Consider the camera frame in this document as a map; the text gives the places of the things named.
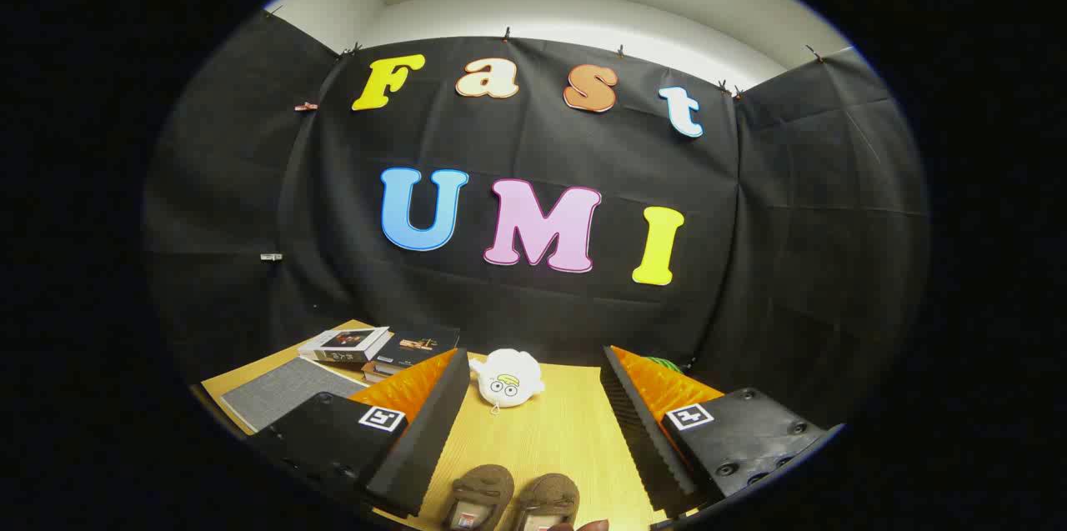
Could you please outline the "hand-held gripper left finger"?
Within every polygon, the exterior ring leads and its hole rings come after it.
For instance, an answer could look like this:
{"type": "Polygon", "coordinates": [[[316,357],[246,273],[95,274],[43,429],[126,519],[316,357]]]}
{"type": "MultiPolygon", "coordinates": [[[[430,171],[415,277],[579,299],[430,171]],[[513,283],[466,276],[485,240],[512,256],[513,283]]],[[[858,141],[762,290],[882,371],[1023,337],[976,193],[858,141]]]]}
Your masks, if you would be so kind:
{"type": "Polygon", "coordinates": [[[361,392],[321,391],[250,438],[250,447],[328,499],[419,513],[469,385],[453,348],[361,392]]]}

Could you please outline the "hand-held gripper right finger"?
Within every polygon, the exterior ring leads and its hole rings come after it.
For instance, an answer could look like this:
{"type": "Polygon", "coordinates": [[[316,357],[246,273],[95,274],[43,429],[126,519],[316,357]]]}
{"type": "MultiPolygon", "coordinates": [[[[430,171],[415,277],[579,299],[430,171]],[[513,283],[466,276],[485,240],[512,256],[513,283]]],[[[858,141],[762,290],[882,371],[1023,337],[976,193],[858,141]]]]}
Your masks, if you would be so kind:
{"type": "Polygon", "coordinates": [[[617,345],[599,379],[644,493],[669,519],[710,519],[750,502],[834,441],[770,395],[720,392],[617,345]]]}

